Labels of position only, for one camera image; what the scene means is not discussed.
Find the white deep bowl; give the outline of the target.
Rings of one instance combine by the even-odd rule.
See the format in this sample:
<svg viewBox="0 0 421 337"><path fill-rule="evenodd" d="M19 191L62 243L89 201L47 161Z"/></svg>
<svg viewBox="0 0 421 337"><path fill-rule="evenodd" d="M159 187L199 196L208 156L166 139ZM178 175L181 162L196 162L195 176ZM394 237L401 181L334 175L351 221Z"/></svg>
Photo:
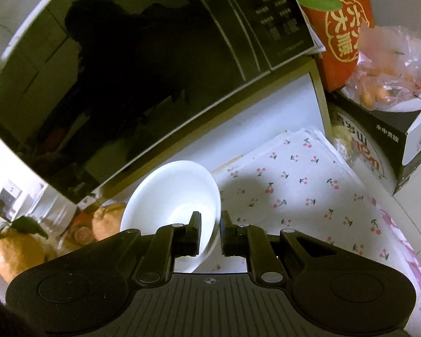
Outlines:
<svg viewBox="0 0 421 337"><path fill-rule="evenodd" d="M193 161L173 161L149 174L131 195L120 229L155 234L170 224L187 224L193 212L201 214L199 253L175 260L175 272L194 272L213 251L220 225L221 197L205 167Z"/></svg>

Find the orange citrus on cloth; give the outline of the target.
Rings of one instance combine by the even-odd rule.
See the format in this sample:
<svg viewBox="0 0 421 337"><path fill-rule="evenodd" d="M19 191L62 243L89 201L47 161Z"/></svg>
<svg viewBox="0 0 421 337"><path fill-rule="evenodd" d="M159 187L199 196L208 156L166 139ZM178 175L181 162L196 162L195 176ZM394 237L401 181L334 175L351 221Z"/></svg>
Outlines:
<svg viewBox="0 0 421 337"><path fill-rule="evenodd" d="M125 203L114 203L98 208L92 219L94 237L100 241L120 232Z"/></svg>

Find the glass jar with tangerines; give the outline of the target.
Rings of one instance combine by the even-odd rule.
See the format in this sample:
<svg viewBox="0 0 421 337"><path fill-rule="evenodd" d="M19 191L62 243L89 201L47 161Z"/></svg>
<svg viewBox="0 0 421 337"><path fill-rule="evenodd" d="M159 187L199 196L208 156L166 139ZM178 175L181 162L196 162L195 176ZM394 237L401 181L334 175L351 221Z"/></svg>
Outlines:
<svg viewBox="0 0 421 337"><path fill-rule="evenodd" d="M52 260L96 242L91 214L71 204L55 205L37 223L48 234L39 236L46 260Z"/></svg>

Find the large citrus on jar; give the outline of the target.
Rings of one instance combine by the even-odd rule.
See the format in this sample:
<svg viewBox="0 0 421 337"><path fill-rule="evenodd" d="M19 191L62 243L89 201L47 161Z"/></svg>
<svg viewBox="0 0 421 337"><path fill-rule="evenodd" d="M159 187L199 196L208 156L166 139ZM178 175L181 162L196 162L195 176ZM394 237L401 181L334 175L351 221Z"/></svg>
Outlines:
<svg viewBox="0 0 421 337"><path fill-rule="evenodd" d="M10 284L16 276L45 262L45 251L34 237L48 239L41 225L28 216L21 216L0 227L0 275Z"/></svg>

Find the black white carton box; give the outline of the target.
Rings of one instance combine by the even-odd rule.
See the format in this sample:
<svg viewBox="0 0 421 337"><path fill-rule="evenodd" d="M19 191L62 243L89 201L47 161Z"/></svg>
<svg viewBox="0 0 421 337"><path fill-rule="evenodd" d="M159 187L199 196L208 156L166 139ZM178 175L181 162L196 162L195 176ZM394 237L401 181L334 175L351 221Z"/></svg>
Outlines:
<svg viewBox="0 0 421 337"><path fill-rule="evenodd" d="M421 99L389 111L369 111L337 90L326 95L331 122L354 139L360 160L386 191L396 194L421 164Z"/></svg>

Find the black Midea microwave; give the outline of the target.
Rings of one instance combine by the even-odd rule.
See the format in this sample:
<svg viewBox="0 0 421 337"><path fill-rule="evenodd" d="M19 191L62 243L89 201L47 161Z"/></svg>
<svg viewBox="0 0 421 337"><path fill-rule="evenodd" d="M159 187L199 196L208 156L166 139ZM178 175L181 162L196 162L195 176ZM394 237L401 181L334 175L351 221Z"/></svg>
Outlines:
<svg viewBox="0 0 421 337"><path fill-rule="evenodd" d="M77 203L314 46L296 0L0 0L0 138Z"/></svg>

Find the plastic bag of fruit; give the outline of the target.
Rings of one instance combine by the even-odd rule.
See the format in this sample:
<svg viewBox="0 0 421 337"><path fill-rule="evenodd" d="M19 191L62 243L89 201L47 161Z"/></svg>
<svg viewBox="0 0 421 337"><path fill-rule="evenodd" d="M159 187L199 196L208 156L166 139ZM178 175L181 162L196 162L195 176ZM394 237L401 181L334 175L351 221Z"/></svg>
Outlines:
<svg viewBox="0 0 421 337"><path fill-rule="evenodd" d="M421 33L362 24L357 43L357 64L343 94L369 111L420 110Z"/></svg>

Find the red orange gift box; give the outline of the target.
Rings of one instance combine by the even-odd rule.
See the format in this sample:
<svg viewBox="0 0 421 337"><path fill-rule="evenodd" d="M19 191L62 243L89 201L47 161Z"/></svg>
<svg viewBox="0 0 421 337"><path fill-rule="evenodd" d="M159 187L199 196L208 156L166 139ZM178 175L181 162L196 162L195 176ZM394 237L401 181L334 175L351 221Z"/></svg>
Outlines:
<svg viewBox="0 0 421 337"><path fill-rule="evenodd" d="M374 26L370 0L298 0L326 48L317 59L323 87L342 88L358 59L359 29Z"/></svg>

